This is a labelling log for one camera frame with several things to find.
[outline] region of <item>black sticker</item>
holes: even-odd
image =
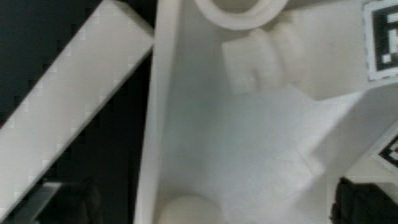
[[[395,159],[393,155],[398,155],[398,136],[395,137],[382,152],[379,153],[379,156],[384,158],[390,164],[398,167],[398,159]]]
[[[398,6],[374,12],[375,57],[377,71],[398,67],[398,21],[390,20],[398,15]]]

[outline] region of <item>circular hole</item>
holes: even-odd
[[[226,12],[244,13],[256,5],[258,0],[214,0],[214,2]]]

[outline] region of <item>white surface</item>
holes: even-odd
[[[398,87],[320,102],[294,86],[235,95],[221,44],[247,32],[212,24],[194,0],[159,9],[135,224],[183,195],[212,199],[230,224],[326,224],[338,178],[398,119]]]
[[[150,28],[137,14],[125,5],[105,0],[0,130],[0,220],[151,45]]]
[[[221,208],[196,196],[178,198],[166,206],[159,224],[224,224]]]
[[[230,30],[249,30],[263,26],[279,15],[288,4],[288,0],[258,0],[253,7],[246,7],[246,4],[242,4],[240,7],[246,12],[235,13],[228,8],[221,8],[214,1],[196,0],[198,7],[214,24]]]

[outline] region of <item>white plastic part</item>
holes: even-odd
[[[224,224],[221,208],[201,197],[185,196],[166,206],[159,224]]]
[[[151,46],[151,28],[139,15],[127,4],[105,0],[0,130],[0,221]]]
[[[347,27],[347,10],[331,13]],[[135,224],[191,194],[230,224],[327,223],[338,178],[398,119],[397,86],[322,102],[290,85],[231,94],[221,45],[246,35],[194,1],[160,0]]]
[[[244,13],[228,12],[214,0],[196,0],[208,20],[230,30],[249,30],[263,26],[279,15],[288,0],[258,0],[256,5]]]
[[[390,4],[381,1],[370,6],[377,5],[381,9],[381,5],[393,4],[386,2]],[[258,29],[242,40],[224,43],[237,93],[278,87],[278,80],[279,84],[292,83],[322,100],[398,82],[397,68],[377,74],[368,71],[368,64],[374,70],[375,66],[366,63],[365,4],[366,0],[333,1],[290,10],[283,12],[271,30]]]
[[[223,44],[235,93],[281,87],[286,83],[283,58],[269,33],[256,29],[244,39]]]
[[[302,39],[292,23],[223,44],[231,89],[237,94],[283,87],[306,72]]]

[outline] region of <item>black and white label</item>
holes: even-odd
[[[398,75],[398,1],[365,7],[370,80]]]

